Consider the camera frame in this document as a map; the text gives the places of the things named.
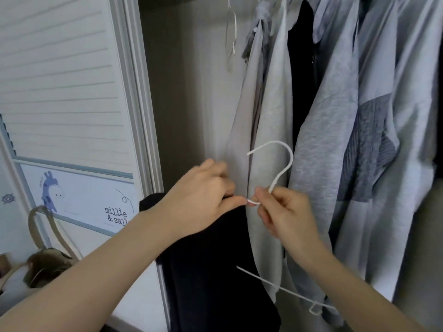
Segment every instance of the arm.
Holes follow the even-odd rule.
[[[275,188],[256,189],[258,214],[291,257],[317,282],[355,332],[423,332],[362,279],[354,276],[322,243],[306,195]]]
[[[156,206],[0,318],[0,331],[99,331],[163,250],[246,204],[231,196],[235,185],[226,177],[226,164],[213,160],[191,169]]]

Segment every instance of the closet door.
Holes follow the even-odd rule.
[[[80,257],[123,228],[163,190],[137,0],[0,0],[0,119],[24,214],[45,204]],[[166,331],[160,279],[151,265],[111,324]]]

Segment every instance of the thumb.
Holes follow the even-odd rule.
[[[232,211],[233,209],[246,205],[248,200],[242,196],[232,196],[229,198],[225,198],[221,201],[219,205],[219,214],[217,218],[221,217],[226,212]]]
[[[255,195],[272,218],[278,217],[285,211],[285,208],[269,193],[268,190],[258,187],[255,189]]]

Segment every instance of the black garment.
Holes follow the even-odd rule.
[[[439,69],[439,111],[437,120],[437,153],[435,155],[435,164],[437,170],[436,178],[443,178],[443,38],[440,44],[440,69]]]
[[[148,196],[140,211],[162,198]],[[244,206],[177,241],[157,263],[163,268],[171,332],[279,331],[280,316],[261,281],[236,268],[258,275]]]
[[[292,73],[292,144],[296,147],[300,128],[311,109],[317,89],[314,82],[314,12],[303,0],[297,22],[287,33]]]

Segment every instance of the wardrobe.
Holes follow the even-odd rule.
[[[0,154],[22,209],[17,221],[42,203],[41,185],[57,179],[52,186],[60,190],[48,192],[62,194],[54,201],[57,224],[85,256],[144,197],[166,192],[208,157],[223,160],[258,1],[230,0],[234,19],[228,0],[0,0]],[[127,219],[106,223],[111,213]],[[39,228],[47,246],[62,250],[43,218]],[[421,231],[415,245],[429,245],[430,232]],[[408,306],[425,297],[413,278],[405,276],[399,305],[420,320],[420,309]],[[282,286],[292,286],[288,273]],[[441,294],[441,303],[439,287],[428,291]],[[282,331],[333,330],[290,295],[277,294],[276,305]],[[168,331],[160,267],[148,267],[109,324],[122,332]]]

